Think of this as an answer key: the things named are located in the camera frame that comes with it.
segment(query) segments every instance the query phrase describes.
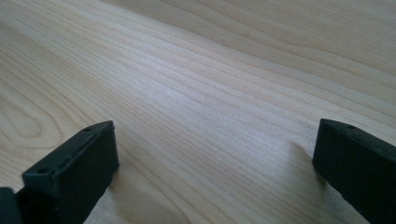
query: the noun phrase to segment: light wood surface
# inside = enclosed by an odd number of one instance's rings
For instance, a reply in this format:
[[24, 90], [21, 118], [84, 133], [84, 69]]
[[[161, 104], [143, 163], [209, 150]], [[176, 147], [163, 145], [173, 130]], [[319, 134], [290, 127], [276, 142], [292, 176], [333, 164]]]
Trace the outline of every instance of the light wood surface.
[[112, 119], [86, 223], [366, 223], [318, 122], [396, 145], [395, 1], [0, 1], [0, 186]]

